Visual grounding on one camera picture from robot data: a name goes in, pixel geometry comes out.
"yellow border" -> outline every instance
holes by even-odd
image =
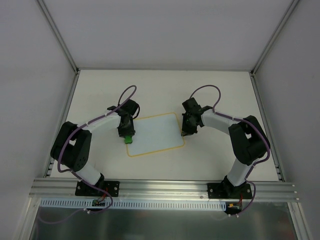
[[[179,126],[179,129],[180,129],[180,133],[182,133],[182,130],[181,130],[181,127],[180,127],[180,124],[179,124],[179,120],[178,120],[178,116],[177,116],[177,114],[176,114],[175,112],[168,112],[168,113],[163,113],[163,114],[158,114],[158,115],[153,115],[153,116],[138,117],[137,119],[135,119],[135,121],[136,121],[136,120],[140,120],[140,119],[149,119],[149,118],[154,118],[154,117],[169,115],[169,114],[174,114],[174,115],[175,115],[176,121],[177,121],[178,126]],[[126,154],[127,154],[130,158],[134,158],[134,157],[139,157],[139,156],[143,156],[143,155],[148,155],[148,154],[154,154],[154,153],[164,152],[164,151],[167,151],[167,150],[179,149],[179,148],[182,148],[182,147],[186,144],[186,142],[185,142],[185,137],[182,137],[182,140],[183,140],[183,145],[181,145],[181,146],[169,147],[169,148],[161,149],[161,150],[157,150],[157,151],[149,151],[149,152],[145,152],[145,153],[141,153],[141,154],[137,154],[137,155],[130,155],[130,154],[129,154],[128,144],[126,144],[126,145],[125,145],[125,147],[126,147]]]

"small green object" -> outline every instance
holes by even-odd
[[[124,143],[125,144],[132,144],[132,137],[131,136],[125,136]]]

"black mounting base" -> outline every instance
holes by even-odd
[[[227,194],[225,191],[221,191],[221,183],[207,183],[207,192],[209,199],[252,199],[251,186],[249,183],[243,185],[243,187],[235,193]]]
[[[119,195],[119,181],[103,181],[100,186],[101,189],[107,190],[111,197],[116,198]],[[86,185],[82,181],[78,181],[75,189],[76,196],[82,197],[101,197],[104,193],[93,189],[92,187]]]

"white table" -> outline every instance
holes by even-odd
[[[170,112],[181,116],[182,102],[196,88],[213,84],[222,92],[217,111],[237,117],[253,115],[263,125],[249,73],[223,71],[82,70],[67,120],[81,123],[103,113],[109,106],[117,105],[120,94],[132,84],[137,85],[132,99],[140,104],[140,117]],[[218,92],[206,87],[194,97],[202,107],[212,106]],[[198,127],[197,134],[184,139],[185,146],[181,148],[129,157],[116,129],[98,131],[92,136],[89,161],[108,179],[219,181],[230,171],[235,156],[228,135]],[[74,177],[59,173],[56,163],[51,177]],[[272,157],[259,164],[248,179],[278,181]]]

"white wall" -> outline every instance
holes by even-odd
[[[0,1],[1,240],[13,239],[73,76],[36,2]]]
[[[291,0],[45,0],[81,67],[251,70]]]
[[[257,73],[288,181],[320,239],[320,1],[303,0]]]

